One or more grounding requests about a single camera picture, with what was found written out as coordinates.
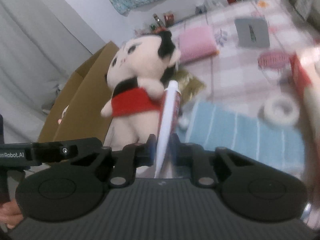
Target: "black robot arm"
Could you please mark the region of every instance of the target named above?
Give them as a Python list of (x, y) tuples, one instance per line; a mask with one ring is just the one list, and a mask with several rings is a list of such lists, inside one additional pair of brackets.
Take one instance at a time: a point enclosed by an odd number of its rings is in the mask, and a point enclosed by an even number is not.
[(42, 163), (58, 163), (87, 155), (88, 146), (92, 150), (101, 148), (102, 144), (97, 138), (65, 142), (0, 144), (0, 204), (10, 201), (7, 185), (8, 170), (23, 171), (31, 166), (40, 166)]

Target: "pink pillow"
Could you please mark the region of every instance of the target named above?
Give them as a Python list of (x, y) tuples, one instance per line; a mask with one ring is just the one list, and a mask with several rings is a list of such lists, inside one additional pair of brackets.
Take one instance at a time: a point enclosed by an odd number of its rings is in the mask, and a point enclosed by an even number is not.
[(179, 35), (181, 63), (218, 54), (212, 27), (204, 25), (187, 29)]

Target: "human hand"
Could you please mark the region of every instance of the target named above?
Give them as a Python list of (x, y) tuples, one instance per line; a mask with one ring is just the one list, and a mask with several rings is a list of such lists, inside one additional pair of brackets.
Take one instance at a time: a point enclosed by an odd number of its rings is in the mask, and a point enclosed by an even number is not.
[(0, 222), (5, 223), (9, 229), (18, 225), (22, 219), (23, 216), (16, 200), (12, 200), (0, 206)]

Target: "doll face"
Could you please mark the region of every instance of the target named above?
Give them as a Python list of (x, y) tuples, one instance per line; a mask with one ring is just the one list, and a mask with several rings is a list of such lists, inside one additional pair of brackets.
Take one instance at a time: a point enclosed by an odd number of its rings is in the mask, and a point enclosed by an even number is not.
[(161, 37), (156, 35), (132, 39), (124, 44), (111, 61), (107, 83), (113, 90), (122, 80), (138, 76), (160, 79), (170, 56), (161, 59), (158, 49)]

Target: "round pad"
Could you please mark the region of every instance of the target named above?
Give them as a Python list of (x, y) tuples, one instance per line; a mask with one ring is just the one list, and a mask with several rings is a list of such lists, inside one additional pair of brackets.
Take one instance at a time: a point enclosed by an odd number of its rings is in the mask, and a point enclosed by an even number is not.
[(233, 170), (222, 184), (221, 196), (239, 215), (267, 222), (300, 217), (307, 201), (302, 182), (262, 165)]
[(23, 180), (16, 190), (22, 214), (47, 222), (83, 216), (102, 197), (102, 183), (84, 167), (71, 165), (38, 172)]

